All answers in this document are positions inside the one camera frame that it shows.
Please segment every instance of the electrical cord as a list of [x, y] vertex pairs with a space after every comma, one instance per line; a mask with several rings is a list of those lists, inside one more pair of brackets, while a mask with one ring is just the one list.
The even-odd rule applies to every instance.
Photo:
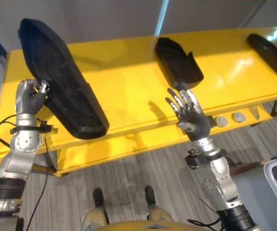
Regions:
[[215, 230], [214, 228], [212, 228], [211, 226], [217, 224], [220, 220], [221, 220], [221, 219], [219, 218], [218, 220], [216, 220], [215, 222], [212, 222], [212, 223], [210, 223], [210, 224], [205, 224], [205, 223], [202, 223], [202, 222], [200, 222], [200, 221], [191, 220], [191, 219], [188, 219], [188, 222], [190, 222], [190, 223], [193, 224], [193, 225], [197, 225], [197, 226], [200, 226], [200, 227], [207, 227], [207, 228], [209, 228], [209, 229], [211, 229], [211, 230], [216, 231], [216, 230]]
[[[203, 202], [211, 211], [213, 211], [214, 213], [217, 213], [217, 212], [214, 211], [206, 202], [204, 202], [196, 193], [194, 193], [193, 190], [192, 190], [192, 193], [193, 193], [201, 202]], [[202, 222], [200, 222], [200, 221], [198, 221], [198, 220], [191, 220], [191, 219], [188, 219], [187, 221], [188, 221], [189, 223], [193, 224], [193, 225], [197, 225], [197, 226], [200, 226], [200, 227], [207, 227], [207, 228], [209, 228], [209, 229], [211, 229], [211, 230], [213, 230], [213, 231], [217, 231], [217, 230], [215, 230], [214, 228], [212, 228], [211, 226], [217, 224], [218, 222], [220, 222], [221, 219], [219, 218], [218, 220], [216, 220], [215, 222], [212, 222], [212, 223], [210, 223], [210, 224], [205, 224], [205, 223], [202, 223]]]
[[[15, 116], [17, 116], [17, 115], [10, 115], [10, 116], [6, 117], [5, 119], [3, 119], [3, 120], [0, 122], [0, 125], [2, 125], [2, 124], [4, 124], [4, 123], [7, 123], [7, 124], [11, 124], [11, 125], [15, 126], [14, 123], [7, 121], [7, 119], [12, 118], [12, 117], [15, 117]], [[6, 147], [8, 147], [8, 148], [10, 147], [9, 143], [7, 143], [7, 142], [6, 142], [5, 140], [3, 140], [2, 138], [0, 138], [0, 142], [1, 142], [2, 144], [4, 144]]]
[[[47, 136], [47, 134], [45, 134], [45, 136], [44, 136], [44, 142], [45, 142], [45, 144], [46, 144], [46, 153], [47, 153], [47, 155], [49, 155], [49, 150], [48, 150], [48, 144], [47, 144], [47, 138], [46, 138], [46, 136]], [[30, 227], [30, 225], [31, 225], [31, 223], [32, 223], [34, 214], [35, 214], [35, 212], [36, 212], [36, 210], [37, 210], [37, 207], [38, 207], [38, 205], [39, 205], [39, 202], [40, 202], [40, 200], [41, 200], [41, 198], [42, 198], [42, 196], [43, 196], [43, 194], [44, 194], [44, 191], [45, 191], [45, 189], [46, 189], [47, 182], [48, 182], [48, 176], [49, 176], [49, 168], [47, 167], [46, 179], [45, 179], [45, 181], [44, 181], [44, 185], [43, 185], [43, 188], [42, 188], [42, 192], [41, 192], [41, 194], [40, 194], [40, 196], [39, 196], [39, 199], [38, 199], [38, 201], [37, 201], [37, 203], [36, 203], [36, 205], [35, 205], [35, 208], [34, 208], [34, 210], [33, 210], [33, 213], [32, 213], [32, 215], [31, 215], [31, 218], [29, 219], [29, 222], [28, 222], [26, 231], [28, 231], [28, 229], [29, 229], [29, 227]]]

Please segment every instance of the gray knob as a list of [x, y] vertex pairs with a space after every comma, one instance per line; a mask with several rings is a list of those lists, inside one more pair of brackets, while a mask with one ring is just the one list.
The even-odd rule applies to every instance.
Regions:
[[228, 121], [223, 116], [218, 116], [215, 118], [216, 125], [220, 128], [226, 127], [228, 124]]
[[245, 115], [241, 112], [235, 112], [233, 114], [233, 120], [236, 122], [236, 123], [243, 123], [245, 121]]

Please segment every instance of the white wall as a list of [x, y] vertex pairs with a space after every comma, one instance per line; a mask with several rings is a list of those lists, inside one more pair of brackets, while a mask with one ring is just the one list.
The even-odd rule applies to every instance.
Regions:
[[[161, 4], [162, 0], [0, 0], [0, 42], [8, 51], [21, 48], [17, 29], [25, 17], [43, 21], [66, 43], [153, 35]], [[170, 0], [162, 33], [240, 26], [277, 26], [277, 0]]]

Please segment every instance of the floor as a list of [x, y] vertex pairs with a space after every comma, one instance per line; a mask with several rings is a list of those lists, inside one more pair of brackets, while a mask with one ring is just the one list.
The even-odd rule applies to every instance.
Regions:
[[[270, 159], [277, 155], [277, 117], [255, 127], [215, 135], [213, 139], [236, 162]], [[104, 192], [111, 223], [146, 219], [143, 189], [147, 184], [154, 188], [158, 205], [169, 211], [174, 220], [215, 221], [217, 215], [197, 197], [205, 200], [196, 172], [184, 160], [189, 147], [187, 142], [85, 168], [62, 178], [49, 176], [31, 230], [78, 231], [82, 216], [93, 208], [92, 191], [96, 187]], [[44, 180], [44, 175], [36, 173], [29, 178], [20, 214], [26, 223]]]

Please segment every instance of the yellow tabletop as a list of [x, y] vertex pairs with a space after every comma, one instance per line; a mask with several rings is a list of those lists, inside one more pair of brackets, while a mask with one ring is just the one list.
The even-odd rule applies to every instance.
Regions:
[[[204, 73], [204, 80], [193, 91], [207, 115], [277, 99], [277, 74], [246, 42], [250, 33], [267, 36], [274, 30], [232, 29], [166, 35], [186, 52], [193, 51]], [[59, 150], [97, 142], [104, 144], [109, 139], [152, 130], [155, 130], [154, 135], [160, 136], [157, 129], [176, 123], [174, 113], [164, 100], [169, 85], [154, 54], [156, 40], [155, 37], [140, 37], [68, 45], [97, 96], [110, 128], [106, 136], [95, 142], [79, 140], [43, 108], [37, 117], [47, 120], [58, 130], [49, 136], [50, 147]], [[32, 75], [22, 51], [11, 51], [0, 93], [0, 121], [15, 114], [16, 87], [27, 78]], [[8, 124], [0, 126], [0, 136], [7, 141], [11, 139], [10, 128]], [[8, 148], [0, 144], [0, 157], [7, 152]]]

